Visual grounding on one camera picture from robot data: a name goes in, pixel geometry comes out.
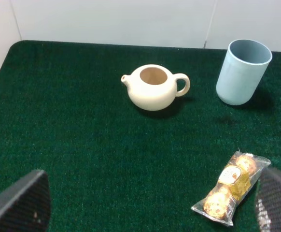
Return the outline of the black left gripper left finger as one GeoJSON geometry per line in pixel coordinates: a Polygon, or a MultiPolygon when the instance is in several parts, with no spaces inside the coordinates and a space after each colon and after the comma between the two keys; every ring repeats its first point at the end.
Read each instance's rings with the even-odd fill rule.
{"type": "Polygon", "coordinates": [[[48,174],[33,170],[0,193],[0,232],[45,232],[51,217],[48,174]]]}

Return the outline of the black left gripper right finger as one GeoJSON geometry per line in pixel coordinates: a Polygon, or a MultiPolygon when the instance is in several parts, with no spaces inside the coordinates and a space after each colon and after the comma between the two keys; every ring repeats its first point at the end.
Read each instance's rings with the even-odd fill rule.
{"type": "Polygon", "coordinates": [[[263,170],[257,182],[255,214],[262,232],[281,232],[281,171],[263,170]]]}

